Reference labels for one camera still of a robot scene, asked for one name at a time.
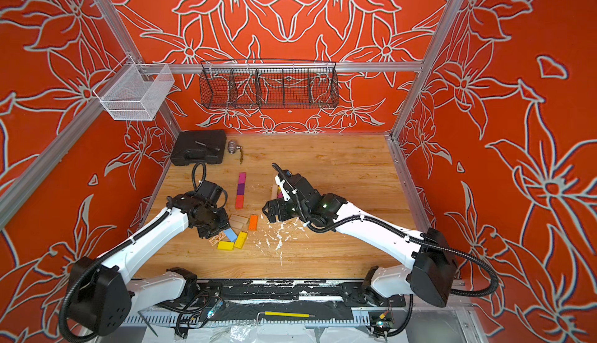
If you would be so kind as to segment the magenta block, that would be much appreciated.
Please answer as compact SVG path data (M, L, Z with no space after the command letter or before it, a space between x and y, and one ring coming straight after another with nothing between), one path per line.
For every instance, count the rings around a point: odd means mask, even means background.
M238 183L239 183L240 185L244 185L244 184L246 183L246 180L247 180L247 173L246 173L246 172L241 172L241 173L239 174L239 180L238 180Z

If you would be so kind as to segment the orange block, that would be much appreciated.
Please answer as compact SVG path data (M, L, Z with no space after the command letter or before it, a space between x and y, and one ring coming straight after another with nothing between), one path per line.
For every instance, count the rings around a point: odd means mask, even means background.
M251 215L249 223L248 223L248 226L247 226L247 229L249 231L256 231L258 223L259 223L259 217L258 217L258 215Z

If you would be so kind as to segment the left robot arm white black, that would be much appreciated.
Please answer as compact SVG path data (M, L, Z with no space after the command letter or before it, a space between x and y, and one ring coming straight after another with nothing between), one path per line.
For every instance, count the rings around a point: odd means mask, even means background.
M225 210L228 193L208 181L206 165L201 178L192 178L189 192L169 197L166 206L143 228L97 258L82 257L72 267L58 330L68 342L87 342L115 332L131 314L163 304L178 314L197 313L194 304L208 301L197 276L183 268L170 268L151 279L135 274L158 250L187 229L209 240L229 229Z

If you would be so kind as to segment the red block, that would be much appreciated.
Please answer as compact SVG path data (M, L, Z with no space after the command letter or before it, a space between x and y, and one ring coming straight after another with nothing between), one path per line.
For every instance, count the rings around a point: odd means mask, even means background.
M244 208L244 195L237 195L235 201L236 209L243 209Z

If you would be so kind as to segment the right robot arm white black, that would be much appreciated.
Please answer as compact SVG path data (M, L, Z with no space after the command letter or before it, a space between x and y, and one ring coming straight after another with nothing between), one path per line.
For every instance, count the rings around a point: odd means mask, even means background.
M317 234L339 233L359 239L398 261L389 268L376 268L366 288L384 298L414 295L434 307L446 307L450 296L482 297L494 293L499 285L496 271L472 254L451 248L445 236L434 228L409 230L375 217L345 198L320 194L306 178L275 169L275 183L282 196L264 205L263 214L270 223L298 219ZM456 260L478 265L489 277L480 290L458 290L453 282Z

